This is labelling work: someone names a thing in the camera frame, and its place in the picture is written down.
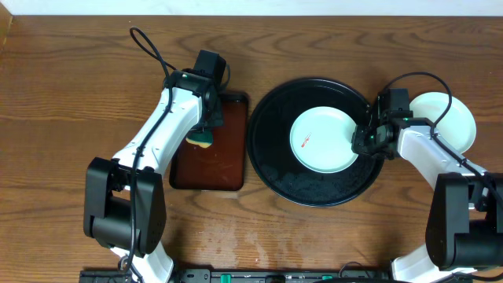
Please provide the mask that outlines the green scouring sponge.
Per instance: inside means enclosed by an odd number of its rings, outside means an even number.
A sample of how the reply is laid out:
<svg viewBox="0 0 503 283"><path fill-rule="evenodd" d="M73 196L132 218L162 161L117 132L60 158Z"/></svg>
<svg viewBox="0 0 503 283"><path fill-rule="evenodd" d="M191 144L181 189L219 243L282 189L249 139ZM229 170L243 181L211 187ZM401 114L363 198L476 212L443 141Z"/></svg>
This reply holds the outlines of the green scouring sponge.
<svg viewBox="0 0 503 283"><path fill-rule="evenodd" d="M213 134L208 131L203 132L192 132L188 134L185 140L192 145L198 145L199 147L206 149L213 144Z"/></svg>

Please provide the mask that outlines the light green plate front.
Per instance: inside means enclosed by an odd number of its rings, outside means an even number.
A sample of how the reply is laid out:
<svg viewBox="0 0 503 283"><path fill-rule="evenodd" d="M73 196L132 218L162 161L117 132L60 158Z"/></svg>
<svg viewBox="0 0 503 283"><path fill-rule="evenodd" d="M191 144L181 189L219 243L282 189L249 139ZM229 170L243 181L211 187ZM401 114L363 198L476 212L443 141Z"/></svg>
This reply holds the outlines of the light green plate front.
<svg viewBox="0 0 503 283"><path fill-rule="evenodd" d="M290 147L304 167L322 174L340 172L358 158L351 149L355 128L353 119L337 108L310 108L292 124Z"/></svg>

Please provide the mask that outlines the light green plate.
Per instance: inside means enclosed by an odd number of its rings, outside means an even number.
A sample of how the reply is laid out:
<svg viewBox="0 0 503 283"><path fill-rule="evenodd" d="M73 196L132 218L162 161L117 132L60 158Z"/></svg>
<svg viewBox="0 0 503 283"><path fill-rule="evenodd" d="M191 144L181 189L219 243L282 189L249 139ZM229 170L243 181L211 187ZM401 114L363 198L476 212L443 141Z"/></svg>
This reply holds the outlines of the light green plate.
<svg viewBox="0 0 503 283"><path fill-rule="evenodd" d="M304 167L322 174L340 172L358 158L351 149L355 128L353 119L337 108L310 108L292 124L290 147Z"/></svg>
<svg viewBox="0 0 503 283"><path fill-rule="evenodd" d="M428 118L435 122L448 105L449 97L441 92L427 92L415 97L409 104L415 118ZM439 133L459 153L465 153L476 137L475 119L468 107L452 98L448 113L437 125Z"/></svg>

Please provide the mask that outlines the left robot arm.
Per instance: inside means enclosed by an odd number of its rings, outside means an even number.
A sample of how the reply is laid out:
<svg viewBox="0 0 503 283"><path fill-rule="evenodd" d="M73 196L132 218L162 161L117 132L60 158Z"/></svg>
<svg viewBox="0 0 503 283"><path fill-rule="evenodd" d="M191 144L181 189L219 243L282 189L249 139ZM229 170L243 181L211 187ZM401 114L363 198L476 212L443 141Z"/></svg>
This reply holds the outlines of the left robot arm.
<svg viewBox="0 0 503 283"><path fill-rule="evenodd" d="M134 138L110 160L90 162L83 231L119 256L113 280L169 281L174 262L161 243L167 219L163 176L187 134L221 125L219 95L229 80L229 67L172 72Z"/></svg>

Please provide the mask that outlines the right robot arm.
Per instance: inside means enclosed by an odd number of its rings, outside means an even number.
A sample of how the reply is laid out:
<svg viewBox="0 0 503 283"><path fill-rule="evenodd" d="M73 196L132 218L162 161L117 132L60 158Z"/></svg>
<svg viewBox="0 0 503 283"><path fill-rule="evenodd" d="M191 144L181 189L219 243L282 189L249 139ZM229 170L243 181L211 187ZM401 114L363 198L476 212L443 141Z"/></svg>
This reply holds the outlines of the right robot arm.
<svg viewBox="0 0 503 283"><path fill-rule="evenodd" d="M479 279L502 265L502 175L467 160L426 118L358 125L354 153L410 162L433 188L425 243L394 259L391 276L404 282Z"/></svg>

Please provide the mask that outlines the rectangular black brown tray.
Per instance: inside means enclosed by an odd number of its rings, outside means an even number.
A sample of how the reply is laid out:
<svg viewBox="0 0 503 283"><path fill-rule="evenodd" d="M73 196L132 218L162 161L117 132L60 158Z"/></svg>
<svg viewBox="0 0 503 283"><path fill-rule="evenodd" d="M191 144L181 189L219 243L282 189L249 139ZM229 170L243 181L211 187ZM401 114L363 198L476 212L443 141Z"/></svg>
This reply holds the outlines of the rectangular black brown tray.
<svg viewBox="0 0 503 283"><path fill-rule="evenodd" d="M244 184L248 95L222 95L223 125L213 131L213 143L203 148L183 141L171 162L170 186L175 189L237 191Z"/></svg>

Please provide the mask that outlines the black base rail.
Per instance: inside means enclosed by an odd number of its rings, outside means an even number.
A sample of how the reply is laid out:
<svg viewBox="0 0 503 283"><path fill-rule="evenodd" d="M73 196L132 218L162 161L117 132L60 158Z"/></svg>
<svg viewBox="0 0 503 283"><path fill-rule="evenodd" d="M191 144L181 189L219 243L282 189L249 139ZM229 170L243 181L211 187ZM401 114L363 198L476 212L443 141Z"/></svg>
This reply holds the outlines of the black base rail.
<svg viewBox="0 0 503 283"><path fill-rule="evenodd" d="M133 274L123 275L110 270L83 270L79 283L157 282ZM293 272L293 271L211 271L186 269L175 271L167 283L309 283L309 282L393 282L388 272L344 270L343 272Z"/></svg>

